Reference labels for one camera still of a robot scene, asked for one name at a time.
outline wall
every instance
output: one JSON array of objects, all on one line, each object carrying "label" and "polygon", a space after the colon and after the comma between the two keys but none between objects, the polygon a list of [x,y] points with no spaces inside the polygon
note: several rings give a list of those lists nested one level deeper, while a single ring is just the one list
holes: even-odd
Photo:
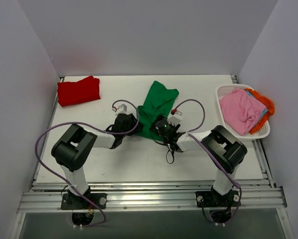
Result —
[{"label": "wall", "polygon": [[298,238],[298,0],[278,1],[239,78],[275,102],[264,144]]},{"label": "wall", "polygon": [[18,2],[0,0],[0,239],[9,235],[58,76]]},{"label": "wall", "polygon": [[19,0],[60,76],[237,74],[277,0]]}]

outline blue cloth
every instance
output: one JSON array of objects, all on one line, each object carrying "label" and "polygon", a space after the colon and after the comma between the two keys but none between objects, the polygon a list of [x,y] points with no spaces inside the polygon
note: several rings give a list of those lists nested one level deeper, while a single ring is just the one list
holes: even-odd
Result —
[{"label": "blue cloth", "polygon": [[[246,93],[248,94],[248,96],[252,96],[252,97],[254,98],[254,96],[253,96],[249,91],[246,91]],[[265,109],[263,110],[263,112],[262,112],[262,114],[261,114],[261,116],[260,116],[258,122],[260,121],[260,119],[264,116],[264,114],[265,114],[267,111],[268,111],[268,108],[265,108]]]}]

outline orange cloth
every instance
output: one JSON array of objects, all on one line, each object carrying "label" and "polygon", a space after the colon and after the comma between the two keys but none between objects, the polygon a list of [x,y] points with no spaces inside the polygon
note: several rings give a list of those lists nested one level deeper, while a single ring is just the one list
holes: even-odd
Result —
[{"label": "orange cloth", "polygon": [[263,105],[265,105],[268,108],[268,112],[266,112],[263,115],[263,117],[259,120],[259,122],[250,130],[250,134],[254,134],[255,132],[259,131],[262,128],[265,122],[269,119],[269,116],[274,114],[275,108],[274,108],[273,102],[270,99],[264,96],[261,96],[257,91],[254,91],[251,89],[245,89],[245,90],[250,92],[255,99],[260,101]]}]

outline metal frame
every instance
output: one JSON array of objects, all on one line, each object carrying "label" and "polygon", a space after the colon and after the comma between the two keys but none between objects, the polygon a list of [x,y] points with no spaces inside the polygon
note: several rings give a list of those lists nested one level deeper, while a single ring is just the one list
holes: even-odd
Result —
[{"label": "metal frame", "polygon": [[[237,77],[231,76],[232,82],[237,84]],[[56,110],[57,96],[49,125],[51,126]],[[287,216],[286,200],[282,188],[276,188],[264,148],[260,140],[253,141],[257,158],[263,174],[263,179],[239,180],[242,187],[241,209],[276,208],[284,234],[287,239],[294,238],[291,224]],[[10,238],[18,238],[26,213],[68,213],[60,210],[60,192],[64,183],[36,183],[39,171],[37,166],[34,182],[28,193],[24,193],[12,234]],[[89,183],[92,191],[107,193],[107,208],[105,212],[125,211],[177,211],[201,210],[196,206],[196,191],[209,190],[213,181],[178,181],[178,182],[112,182]]]}]

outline white table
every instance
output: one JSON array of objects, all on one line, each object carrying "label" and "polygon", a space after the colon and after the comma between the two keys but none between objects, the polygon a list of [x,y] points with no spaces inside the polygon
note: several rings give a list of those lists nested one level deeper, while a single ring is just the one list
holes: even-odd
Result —
[{"label": "white table", "polygon": [[[66,77],[65,81],[79,81],[84,77]],[[67,121],[83,121],[105,129],[115,120],[111,104],[118,99],[142,105],[153,81],[163,83],[168,89],[178,89],[175,105],[183,100],[200,100],[206,111],[204,125],[198,131],[213,129],[222,124],[216,103],[215,90],[220,85],[232,84],[229,75],[187,76],[98,76],[101,99],[71,107],[57,105],[52,125]],[[129,112],[136,114],[132,107]],[[202,111],[196,103],[186,103],[179,108],[184,120],[180,130],[186,131],[200,124]],[[48,136],[42,160],[57,173],[63,171],[50,152],[56,141],[69,126],[52,130]],[[248,153],[236,173],[236,179],[262,179],[259,162],[250,141],[243,142]],[[88,182],[161,182],[214,180],[216,167],[204,151],[176,153],[173,164],[165,160],[167,148],[139,136],[125,137],[115,150],[93,148],[84,165]],[[61,179],[40,167],[36,183],[63,183]]]}]

